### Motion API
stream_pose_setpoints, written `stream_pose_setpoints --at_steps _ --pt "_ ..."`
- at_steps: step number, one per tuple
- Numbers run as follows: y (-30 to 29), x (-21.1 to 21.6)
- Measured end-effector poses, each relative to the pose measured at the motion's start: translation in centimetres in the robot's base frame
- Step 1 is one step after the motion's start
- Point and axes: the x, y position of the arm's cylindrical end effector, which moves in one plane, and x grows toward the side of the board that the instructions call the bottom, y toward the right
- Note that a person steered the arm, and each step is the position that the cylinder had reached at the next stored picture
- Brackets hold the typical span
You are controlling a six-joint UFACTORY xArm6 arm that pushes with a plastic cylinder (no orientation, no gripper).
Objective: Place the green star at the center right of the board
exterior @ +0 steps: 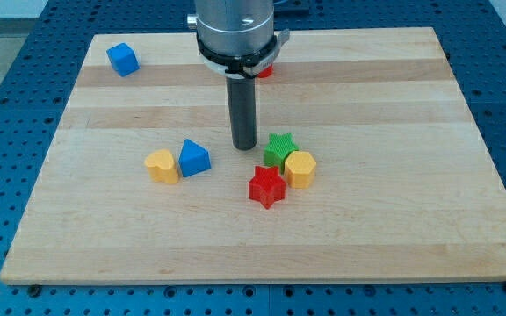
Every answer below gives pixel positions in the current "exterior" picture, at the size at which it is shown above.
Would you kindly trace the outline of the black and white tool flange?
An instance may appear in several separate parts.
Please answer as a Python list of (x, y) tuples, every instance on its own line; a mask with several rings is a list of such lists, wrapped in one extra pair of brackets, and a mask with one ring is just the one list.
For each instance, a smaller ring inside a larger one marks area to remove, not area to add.
[(246, 55), (228, 56), (215, 53), (197, 37), (199, 54), (213, 72), (231, 79), (255, 79), (278, 57), (281, 47), (290, 39), (290, 30), (273, 35), (260, 50)]

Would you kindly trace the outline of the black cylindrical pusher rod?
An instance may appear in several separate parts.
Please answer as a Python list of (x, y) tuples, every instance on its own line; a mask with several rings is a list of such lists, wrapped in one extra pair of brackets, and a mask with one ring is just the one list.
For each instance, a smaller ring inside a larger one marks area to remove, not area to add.
[(226, 79), (232, 141), (247, 151), (257, 144), (256, 90), (254, 79)]

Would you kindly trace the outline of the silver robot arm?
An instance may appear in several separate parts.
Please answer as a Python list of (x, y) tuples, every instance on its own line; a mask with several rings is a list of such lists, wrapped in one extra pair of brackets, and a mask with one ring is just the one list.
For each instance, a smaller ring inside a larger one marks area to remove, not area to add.
[(186, 18), (199, 55), (226, 78), (233, 146), (257, 144), (256, 78), (277, 59), (290, 31), (275, 33), (272, 0), (196, 0)]

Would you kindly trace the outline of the red block behind arm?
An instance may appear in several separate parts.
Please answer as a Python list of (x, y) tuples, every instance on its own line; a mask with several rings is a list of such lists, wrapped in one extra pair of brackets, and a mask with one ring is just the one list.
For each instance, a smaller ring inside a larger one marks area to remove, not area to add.
[(257, 75), (257, 77), (258, 78), (266, 78), (266, 77), (270, 77), (272, 74), (273, 74), (273, 65), (271, 64), (269, 67), (267, 67), (266, 69), (262, 70)]

